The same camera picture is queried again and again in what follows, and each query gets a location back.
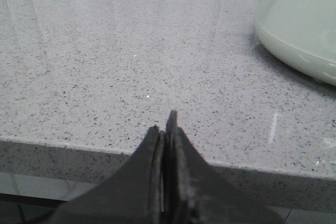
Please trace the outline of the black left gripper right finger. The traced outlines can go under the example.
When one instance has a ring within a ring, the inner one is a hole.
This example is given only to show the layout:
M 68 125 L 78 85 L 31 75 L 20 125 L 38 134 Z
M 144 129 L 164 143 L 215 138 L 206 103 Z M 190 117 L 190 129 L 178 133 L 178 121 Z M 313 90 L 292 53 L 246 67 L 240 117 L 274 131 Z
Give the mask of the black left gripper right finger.
M 171 111 L 163 157 L 166 223 L 284 223 L 279 214 L 234 188 L 200 155 Z

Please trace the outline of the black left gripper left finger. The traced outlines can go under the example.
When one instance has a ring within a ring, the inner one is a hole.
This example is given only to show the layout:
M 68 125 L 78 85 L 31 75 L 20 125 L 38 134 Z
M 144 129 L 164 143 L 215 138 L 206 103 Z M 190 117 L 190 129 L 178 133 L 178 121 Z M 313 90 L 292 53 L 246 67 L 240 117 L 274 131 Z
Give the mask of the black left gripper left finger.
M 163 143 L 150 127 L 135 152 L 110 178 L 62 204 L 51 223 L 160 223 Z

